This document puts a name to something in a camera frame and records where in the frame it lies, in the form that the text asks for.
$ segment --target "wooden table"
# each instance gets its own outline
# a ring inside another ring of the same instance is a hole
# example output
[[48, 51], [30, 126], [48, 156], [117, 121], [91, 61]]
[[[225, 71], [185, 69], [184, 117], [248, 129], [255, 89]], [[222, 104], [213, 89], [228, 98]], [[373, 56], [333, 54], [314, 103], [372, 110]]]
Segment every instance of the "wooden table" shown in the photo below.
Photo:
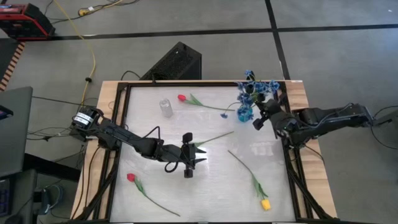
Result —
[[[102, 110], [104, 112], [104, 116], [107, 118], [112, 117], [112, 107], [113, 107], [113, 102], [116, 96], [116, 89], [118, 86], [118, 83], [121, 81], [105, 81], [102, 84], [101, 87], [101, 92], [99, 93], [99, 100], [97, 104], [97, 108]], [[150, 83], [150, 81], [130, 81], [131, 83], [138, 83], [138, 82], [147, 82]], [[173, 80], [171, 82], [187, 82], [187, 81], [176, 81]], [[191, 82], [232, 82], [231, 80], [199, 80], [199, 81], [191, 81]], [[297, 110], [300, 108], [307, 108], [308, 107], [308, 100], [307, 96], [305, 94], [305, 89], [304, 89], [304, 84], [302, 81], [296, 81], [296, 80], [288, 80], [288, 81], [283, 81], [280, 80], [278, 82], [285, 82], [286, 84], [286, 89], [287, 89], [287, 94], [288, 94], [288, 99], [290, 103], [290, 109], [292, 110]], [[124, 101], [124, 93], [122, 93], [121, 97], [121, 102]], [[120, 123], [121, 120], [121, 112], [123, 110], [123, 104], [120, 103], [119, 105], [119, 113], [118, 113], [118, 118], [117, 118], [117, 123]], [[317, 152], [320, 153], [320, 148], [318, 141], [316, 140], [311, 140], [307, 143], [307, 146], [311, 147], [312, 149], [316, 150]], [[84, 188], [82, 190], [82, 175], [80, 176], [80, 181], [78, 184], [78, 188], [76, 191], [76, 196], [75, 196], [75, 202], [73, 204], [73, 209], [72, 209], [72, 214], [75, 212], [76, 207], [78, 206], [78, 202], [80, 200], [81, 194], [83, 194], [80, 206], [77, 208], [77, 212], [75, 217], [77, 217], [82, 211], [83, 207], [86, 202], [86, 192], [87, 192], [87, 181], [88, 181], [88, 166], [90, 164], [91, 158], [93, 157], [94, 152], [96, 151], [98, 147], [98, 141], [90, 141], [87, 146], [86, 150], [86, 156], [85, 156], [85, 168], [84, 168]], [[104, 153], [105, 150], [99, 150], [95, 158], [93, 159], [93, 163], [91, 165], [91, 174], [90, 174], [90, 188], [88, 189], [88, 200], [87, 203], [91, 201], [91, 199], [94, 197], [95, 193], [98, 190], [98, 184], [100, 181], [100, 175], [101, 175], [101, 170], [103, 166], [103, 160], [104, 160]], [[114, 157], [114, 152], [112, 152], [110, 159], [109, 159], [109, 168], [113, 164], [113, 157]], [[311, 192], [311, 194], [314, 196], [315, 200], [322, 206], [322, 208], [331, 216], [336, 217], [336, 210], [335, 210], [335, 204], [333, 203], [333, 198], [331, 196], [330, 192], [330, 187], [329, 187], [329, 182], [328, 182], [328, 177], [326, 175], [326, 170], [325, 166], [323, 165], [322, 160], [319, 158], [318, 155], [316, 155], [314, 152], [311, 150], [308, 150], [307, 148], [301, 149], [301, 158], [303, 162], [303, 169], [304, 169], [304, 174], [305, 174], [305, 179], [307, 182], [307, 188]], [[104, 193], [102, 203], [101, 203], [101, 209], [99, 213], [99, 218], [105, 218], [105, 211], [106, 211], [106, 202], [108, 201], [108, 193], [109, 189]], [[299, 202], [299, 207], [300, 207], [300, 213], [302, 217], [306, 217], [305, 214], [305, 207], [304, 207], [304, 202], [302, 198], [301, 191], [297, 189], [297, 195], [298, 195], [298, 202]]]

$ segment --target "yellow flower head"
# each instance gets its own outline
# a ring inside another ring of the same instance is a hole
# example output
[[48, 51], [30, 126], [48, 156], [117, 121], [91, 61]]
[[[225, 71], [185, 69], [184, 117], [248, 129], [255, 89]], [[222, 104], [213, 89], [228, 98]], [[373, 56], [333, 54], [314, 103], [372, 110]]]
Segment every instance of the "yellow flower head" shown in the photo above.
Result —
[[261, 205], [264, 208], [265, 211], [268, 211], [271, 209], [271, 204], [269, 203], [268, 199], [264, 199], [261, 201]]

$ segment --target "red flower head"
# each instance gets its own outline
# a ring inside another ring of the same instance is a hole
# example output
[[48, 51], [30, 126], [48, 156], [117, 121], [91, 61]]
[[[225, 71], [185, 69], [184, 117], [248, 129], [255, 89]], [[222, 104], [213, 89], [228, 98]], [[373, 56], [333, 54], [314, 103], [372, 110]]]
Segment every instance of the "red flower head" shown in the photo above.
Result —
[[134, 174], [127, 174], [127, 180], [129, 180], [130, 182], [134, 182], [135, 179], [136, 176]]
[[179, 96], [178, 96], [178, 99], [179, 99], [180, 101], [185, 101], [185, 100], [187, 100], [187, 97], [185, 97], [184, 95], [179, 95]]

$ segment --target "gray floor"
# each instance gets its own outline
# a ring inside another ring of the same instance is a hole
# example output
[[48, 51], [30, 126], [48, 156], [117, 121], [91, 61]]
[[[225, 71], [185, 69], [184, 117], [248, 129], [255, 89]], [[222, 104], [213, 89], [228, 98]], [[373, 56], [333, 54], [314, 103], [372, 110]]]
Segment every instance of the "gray floor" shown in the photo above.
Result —
[[[44, 10], [49, 1], [29, 2]], [[105, 2], [59, 1], [71, 16], [80, 7]], [[398, 24], [398, 3], [393, 0], [278, 0], [272, 5], [278, 27]], [[62, 17], [54, 4], [48, 16]], [[270, 27], [264, 1], [220, 0], [145, 0], [100, 11], [76, 20], [76, 25], [86, 35]], [[59, 35], [74, 35], [67, 22], [55, 27]], [[287, 32], [280, 38], [290, 76], [304, 81], [310, 106], [331, 108], [353, 102], [375, 113], [398, 105], [397, 29]], [[102, 81], [119, 80], [126, 70], [142, 75], [178, 41], [202, 53], [203, 79], [241, 78], [245, 69], [254, 70], [261, 79], [283, 78], [271, 33], [97, 39], [90, 40], [97, 69], [87, 97], [98, 97]], [[91, 63], [82, 41], [29, 42], [8, 89], [30, 85], [35, 96], [78, 103]], [[88, 104], [95, 105], [96, 100]], [[68, 126], [76, 109], [34, 99], [29, 129]], [[392, 126], [375, 129], [375, 133], [386, 144], [398, 146]], [[396, 223], [398, 152], [379, 145], [369, 129], [342, 129], [321, 137], [320, 145], [338, 216], [357, 222]], [[72, 138], [29, 141], [27, 145], [28, 152], [46, 159], [67, 156], [79, 148], [80, 142]], [[54, 213], [68, 216], [76, 184], [61, 183], [68, 199]], [[59, 221], [51, 216], [40, 219], [45, 224]]]

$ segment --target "black speaker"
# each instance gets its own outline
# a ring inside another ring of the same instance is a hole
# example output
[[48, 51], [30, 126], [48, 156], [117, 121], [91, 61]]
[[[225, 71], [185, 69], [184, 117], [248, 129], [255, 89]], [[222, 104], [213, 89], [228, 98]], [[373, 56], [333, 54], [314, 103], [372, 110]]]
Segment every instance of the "black speaker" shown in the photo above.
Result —
[[201, 80], [201, 53], [178, 42], [141, 80]]

